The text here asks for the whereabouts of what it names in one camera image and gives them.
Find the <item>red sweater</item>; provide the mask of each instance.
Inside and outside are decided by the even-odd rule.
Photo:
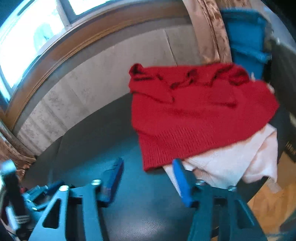
[[[235,64],[130,69],[132,126],[144,170],[245,140],[278,103],[263,81]]]

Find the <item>brown curtain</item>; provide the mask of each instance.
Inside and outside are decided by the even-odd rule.
[[[203,64],[232,62],[229,40],[219,8],[251,7],[249,0],[183,0],[189,13]]]
[[[13,160],[17,175],[21,180],[25,171],[36,161],[30,152],[10,131],[0,122],[0,166],[1,162]]]

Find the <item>blue storage container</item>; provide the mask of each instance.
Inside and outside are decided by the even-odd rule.
[[[241,65],[251,76],[252,72],[256,79],[261,79],[264,65],[271,59],[271,54],[256,51],[252,48],[231,45],[232,61]]]
[[[259,12],[252,9],[223,9],[221,14],[230,46],[235,44],[263,50],[267,20]]]

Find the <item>pile of clothes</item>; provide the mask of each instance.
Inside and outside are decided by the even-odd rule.
[[[264,81],[234,63],[130,69],[132,126],[145,171],[163,167],[178,190],[172,160],[197,179],[227,188],[277,178],[279,104]]]

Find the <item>silver bolt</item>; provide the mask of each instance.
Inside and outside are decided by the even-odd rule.
[[[102,183],[102,181],[101,181],[100,179],[95,179],[95,180],[93,180],[93,181],[91,182],[91,184],[92,184],[93,186],[100,185],[101,183]]]
[[[196,186],[205,186],[205,185],[207,185],[207,183],[204,180],[197,180],[195,185]]]
[[[235,187],[235,186],[229,186],[228,187],[228,191],[230,191],[230,192],[236,192],[237,191],[237,187]]]
[[[59,187],[59,190],[60,190],[61,192],[68,191],[68,190],[69,190],[69,186],[67,186],[67,185],[60,186],[60,187]]]

